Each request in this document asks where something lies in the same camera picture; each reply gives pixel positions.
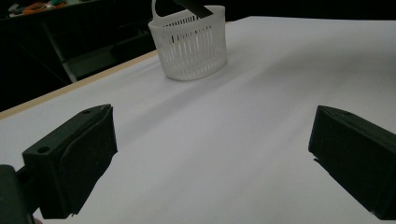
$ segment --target white table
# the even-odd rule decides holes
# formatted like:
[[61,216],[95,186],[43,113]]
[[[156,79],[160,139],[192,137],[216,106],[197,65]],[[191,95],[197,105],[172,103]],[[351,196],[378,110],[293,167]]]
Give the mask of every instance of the white table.
[[77,112],[114,106],[119,152],[78,215],[45,224],[384,222],[308,142],[318,105],[396,133],[396,22],[249,17],[228,23],[226,39],[228,62],[210,77],[168,79],[154,53],[0,114],[0,162],[19,169]]

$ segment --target black object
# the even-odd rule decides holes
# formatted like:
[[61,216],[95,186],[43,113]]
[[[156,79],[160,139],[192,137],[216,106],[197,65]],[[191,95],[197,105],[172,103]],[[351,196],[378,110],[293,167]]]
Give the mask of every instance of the black object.
[[204,18],[213,14],[212,11],[199,4],[197,0],[174,0],[174,2],[188,9],[199,18]]
[[30,224],[38,207],[43,218],[78,214],[117,153],[112,112],[81,111],[26,149],[18,172],[0,165],[0,223]]
[[318,106],[309,142],[316,161],[362,206],[396,219],[396,135],[352,113]]

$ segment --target plastic basket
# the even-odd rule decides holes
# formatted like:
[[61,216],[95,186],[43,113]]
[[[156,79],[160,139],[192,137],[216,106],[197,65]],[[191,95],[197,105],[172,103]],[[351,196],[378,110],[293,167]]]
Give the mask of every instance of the plastic basket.
[[148,23],[165,75],[193,80],[217,72],[227,61],[225,7],[205,6],[212,15],[198,18],[185,9],[160,17],[152,0]]

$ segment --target dark background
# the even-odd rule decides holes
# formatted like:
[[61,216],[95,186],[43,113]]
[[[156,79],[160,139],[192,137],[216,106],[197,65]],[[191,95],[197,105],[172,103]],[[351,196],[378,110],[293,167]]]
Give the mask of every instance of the dark background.
[[[396,18],[396,13],[385,1],[196,1],[203,5],[225,6],[226,21],[247,16],[335,20]],[[0,111],[71,84],[43,30],[43,22],[55,36],[66,59],[114,45],[112,54],[117,63],[123,63],[155,49],[147,33],[152,18],[150,0],[101,0],[83,7],[8,18],[7,9],[14,2],[0,0]],[[29,6],[33,1],[19,0],[18,3]],[[157,0],[156,8],[160,16],[184,9],[172,0]]]

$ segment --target basket handle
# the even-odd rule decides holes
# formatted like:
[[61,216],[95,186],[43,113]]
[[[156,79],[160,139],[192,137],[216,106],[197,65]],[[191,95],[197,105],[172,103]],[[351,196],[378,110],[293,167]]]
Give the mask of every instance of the basket handle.
[[157,0],[152,0],[151,1],[151,11],[152,11],[152,19],[154,21],[158,20],[160,18],[160,16],[157,14],[157,11],[155,10],[155,4],[156,4]]

